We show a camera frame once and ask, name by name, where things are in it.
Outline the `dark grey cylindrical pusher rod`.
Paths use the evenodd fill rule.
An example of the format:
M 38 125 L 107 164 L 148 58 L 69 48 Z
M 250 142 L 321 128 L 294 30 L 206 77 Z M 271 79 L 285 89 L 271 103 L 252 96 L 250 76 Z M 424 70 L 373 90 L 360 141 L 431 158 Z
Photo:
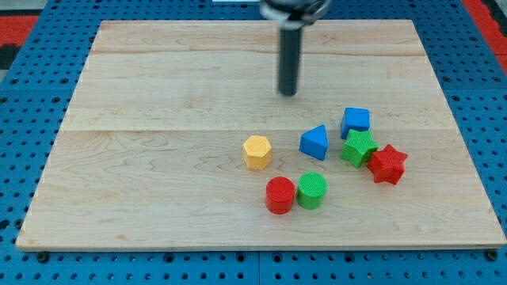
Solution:
M 297 93 L 302 29 L 280 29 L 277 88 L 285 96 Z

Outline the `grey round tool mount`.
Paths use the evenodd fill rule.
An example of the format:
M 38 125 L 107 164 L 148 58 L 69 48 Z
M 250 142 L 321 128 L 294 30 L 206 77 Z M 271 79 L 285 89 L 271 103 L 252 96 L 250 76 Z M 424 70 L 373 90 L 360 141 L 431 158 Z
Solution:
M 260 0 L 261 15 L 282 29 L 301 29 L 323 18 L 331 0 Z

